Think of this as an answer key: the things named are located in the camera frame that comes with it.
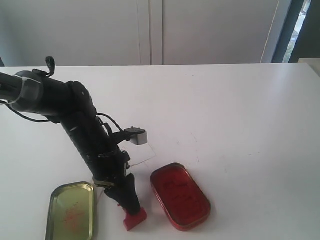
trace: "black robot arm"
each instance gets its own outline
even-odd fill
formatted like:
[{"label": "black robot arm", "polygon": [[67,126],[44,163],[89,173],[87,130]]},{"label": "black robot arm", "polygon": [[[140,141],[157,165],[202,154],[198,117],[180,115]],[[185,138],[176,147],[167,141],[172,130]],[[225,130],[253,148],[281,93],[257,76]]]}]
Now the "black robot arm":
[{"label": "black robot arm", "polygon": [[97,116],[88,90],[77,81],[64,83],[50,78],[55,64],[50,57],[46,62],[50,73],[36,69],[14,76],[0,73],[0,99],[6,100],[2,103],[15,113],[40,114],[60,123],[91,170],[95,184],[128,214],[138,214],[141,206],[135,178],[126,174],[130,157],[118,144],[130,140],[144,144],[148,141],[146,131],[133,127],[113,133]]}]

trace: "red tin lid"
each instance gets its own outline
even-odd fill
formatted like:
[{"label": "red tin lid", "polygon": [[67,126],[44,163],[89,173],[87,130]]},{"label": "red tin lid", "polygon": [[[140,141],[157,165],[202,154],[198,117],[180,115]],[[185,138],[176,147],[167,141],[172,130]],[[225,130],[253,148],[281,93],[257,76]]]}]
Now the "red tin lid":
[{"label": "red tin lid", "polygon": [[151,185],[170,222],[178,230],[190,230],[209,217],[210,202],[183,165],[171,163],[154,171]]}]

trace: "gold tin lid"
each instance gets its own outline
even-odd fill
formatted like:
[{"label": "gold tin lid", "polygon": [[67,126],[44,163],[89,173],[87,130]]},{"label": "gold tin lid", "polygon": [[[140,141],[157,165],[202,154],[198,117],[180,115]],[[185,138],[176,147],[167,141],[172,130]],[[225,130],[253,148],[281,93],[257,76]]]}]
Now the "gold tin lid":
[{"label": "gold tin lid", "polygon": [[94,187],[76,182],[58,187],[50,198],[45,240],[91,240],[94,231]]}]

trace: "table surface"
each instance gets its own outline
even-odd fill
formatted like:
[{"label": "table surface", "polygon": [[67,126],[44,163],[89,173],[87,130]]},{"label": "table surface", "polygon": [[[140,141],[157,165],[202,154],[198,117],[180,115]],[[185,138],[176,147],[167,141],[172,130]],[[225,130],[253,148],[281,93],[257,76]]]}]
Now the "table surface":
[{"label": "table surface", "polygon": [[[57,67],[54,78],[82,82],[99,112],[148,132],[149,144],[120,145],[148,219],[127,232],[103,195],[97,240],[320,239],[320,78],[307,64]],[[44,239],[52,191],[91,173],[59,124],[0,107],[0,126],[0,238]],[[217,209],[189,232],[174,229],[150,185],[172,162]]]}]

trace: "metal tin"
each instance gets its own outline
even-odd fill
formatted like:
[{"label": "metal tin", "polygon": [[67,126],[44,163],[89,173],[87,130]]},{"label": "metal tin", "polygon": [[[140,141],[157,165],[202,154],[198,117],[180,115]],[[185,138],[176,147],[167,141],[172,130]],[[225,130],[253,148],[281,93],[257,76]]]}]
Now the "metal tin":
[{"label": "metal tin", "polygon": [[209,217],[209,200],[180,163],[171,163],[154,171],[151,185],[176,229],[188,231]]},{"label": "metal tin", "polygon": [[45,240],[91,240],[94,232],[94,187],[76,182],[58,187],[50,198]]}]

